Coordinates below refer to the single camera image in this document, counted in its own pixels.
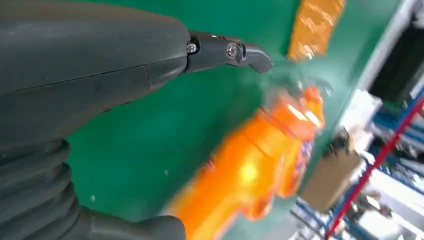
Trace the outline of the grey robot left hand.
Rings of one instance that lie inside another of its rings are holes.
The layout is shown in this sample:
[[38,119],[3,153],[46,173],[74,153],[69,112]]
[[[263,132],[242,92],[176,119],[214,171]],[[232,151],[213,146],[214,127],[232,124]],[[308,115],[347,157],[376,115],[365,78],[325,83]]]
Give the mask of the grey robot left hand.
[[66,137],[181,74],[223,65],[263,74],[273,60],[256,44],[140,9],[1,1],[1,239],[184,240],[175,216],[130,222],[81,206]]

